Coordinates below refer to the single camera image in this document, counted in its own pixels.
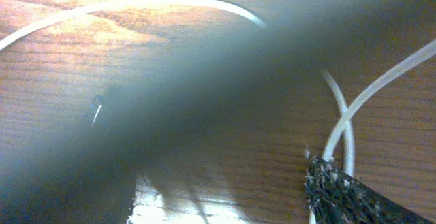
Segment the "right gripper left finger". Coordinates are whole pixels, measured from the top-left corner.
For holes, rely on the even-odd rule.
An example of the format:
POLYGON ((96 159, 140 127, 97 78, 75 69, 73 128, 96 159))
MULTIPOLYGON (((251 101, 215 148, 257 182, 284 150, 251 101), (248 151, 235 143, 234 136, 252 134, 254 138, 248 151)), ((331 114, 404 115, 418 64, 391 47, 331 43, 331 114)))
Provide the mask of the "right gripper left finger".
POLYGON ((2 223, 306 223, 305 151, 435 0, 1 0, 2 223))

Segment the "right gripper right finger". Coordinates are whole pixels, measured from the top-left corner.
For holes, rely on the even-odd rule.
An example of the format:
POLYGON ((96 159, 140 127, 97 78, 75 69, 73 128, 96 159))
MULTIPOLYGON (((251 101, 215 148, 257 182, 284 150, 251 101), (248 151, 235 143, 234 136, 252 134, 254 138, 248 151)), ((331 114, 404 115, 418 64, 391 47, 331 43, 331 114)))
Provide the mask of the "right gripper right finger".
POLYGON ((310 223, 432 224, 347 175, 333 162, 307 156, 305 193, 310 223))

